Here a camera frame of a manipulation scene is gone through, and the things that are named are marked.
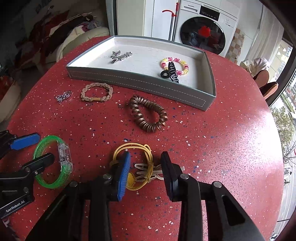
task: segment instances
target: braided bracelet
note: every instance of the braided bracelet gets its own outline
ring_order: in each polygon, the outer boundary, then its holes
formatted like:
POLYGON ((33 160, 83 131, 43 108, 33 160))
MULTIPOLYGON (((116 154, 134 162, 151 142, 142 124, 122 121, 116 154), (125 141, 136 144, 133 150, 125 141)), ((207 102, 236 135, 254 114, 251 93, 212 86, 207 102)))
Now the braided bracelet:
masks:
POLYGON ((81 99, 84 100, 84 101, 89 101, 89 102, 92 102, 92 101, 107 101, 107 100, 110 100, 112 98, 112 93, 113 93, 113 88, 110 86, 110 85, 107 85, 106 83, 92 83, 90 85, 87 85, 85 86, 84 89, 82 89, 82 92, 81 92, 81 99), (104 97, 87 97, 85 96, 85 92, 87 92, 91 87, 103 87, 105 89, 108 90, 108 95, 107 96, 104 96, 104 97))
POLYGON ((133 116, 136 118, 136 123, 138 126, 147 132, 156 132, 156 128, 161 131, 161 126, 165 126, 165 122, 168 120, 167 112, 165 109, 152 101, 149 101, 140 96, 133 96, 130 99, 130 108, 132 109, 133 116), (139 105, 143 105, 151 110, 154 110, 157 114, 159 114, 158 122, 151 124, 148 123, 141 111, 139 110, 139 105))
POLYGON ((160 65, 163 69, 165 70, 168 70, 168 66, 167 66, 167 62, 168 61, 174 61, 174 62, 178 62, 182 67, 183 67, 183 70, 176 70, 176 74, 177 75, 185 75, 188 73, 188 64, 184 61, 184 60, 180 60, 179 58, 172 58, 172 57, 168 57, 168 58, 164 58, 161 62, 160 62, 160 65))

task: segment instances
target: white cabinet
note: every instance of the white cabinet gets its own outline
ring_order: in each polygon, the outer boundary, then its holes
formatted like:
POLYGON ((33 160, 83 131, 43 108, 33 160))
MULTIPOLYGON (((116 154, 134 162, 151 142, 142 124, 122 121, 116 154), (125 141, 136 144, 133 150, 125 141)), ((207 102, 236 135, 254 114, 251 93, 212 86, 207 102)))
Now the white cabinet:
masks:
POLYGON ((178 0, 154 0, 152 37, 168 40, 170 31, 171 12, 162 12, 163 10, 176 11, 178 0))
POLYGON ((144 36, 151 37, 153 21, 154 0, 146 0, 144 16, 144 36))
POLYGON ((144 35, 145 0, 117 0, 118 35, 144 35))

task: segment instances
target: red object in washing machine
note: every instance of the red object in washing machine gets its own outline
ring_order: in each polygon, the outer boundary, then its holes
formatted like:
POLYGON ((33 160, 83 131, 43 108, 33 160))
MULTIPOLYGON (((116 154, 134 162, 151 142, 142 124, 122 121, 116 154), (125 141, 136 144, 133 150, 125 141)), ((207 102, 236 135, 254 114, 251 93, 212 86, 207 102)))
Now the red object in washing machine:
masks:
POLYGON ((211 29, 204 25, 198 30, 198 34, 202 37, 208 38, 209 36, 211 36, 211 29))

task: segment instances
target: white curtain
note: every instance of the white curtain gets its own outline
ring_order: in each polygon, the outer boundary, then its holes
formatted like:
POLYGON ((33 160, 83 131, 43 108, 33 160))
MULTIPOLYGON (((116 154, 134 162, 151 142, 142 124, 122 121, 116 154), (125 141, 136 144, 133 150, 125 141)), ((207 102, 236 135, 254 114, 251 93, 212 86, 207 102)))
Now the white curtain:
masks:
POLYGON ((271 64, 278 52, 283 33, 284 27, 275 15, 263 5, 260 29, 246 59, 266 58, 271 64))

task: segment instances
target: green glitter bracelet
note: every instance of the green glitter bracelet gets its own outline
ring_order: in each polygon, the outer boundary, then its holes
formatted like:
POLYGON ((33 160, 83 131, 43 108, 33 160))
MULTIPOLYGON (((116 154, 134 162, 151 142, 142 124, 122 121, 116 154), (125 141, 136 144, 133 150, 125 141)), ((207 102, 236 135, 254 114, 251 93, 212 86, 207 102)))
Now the green glitter bracelet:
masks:
POLYGON ((35 176, 41 186, 50 189, 55 189, 64 185, 73 170, 69 146, 57 136, 48 136, 43 138, 35 149, 33 159, 42 156, 44 150, 53 142, 57 142, 59 149, 59 162, 61 164, 61 173, 59 177, 53 183, 49 184, 43 179, 42 174, 35 176))

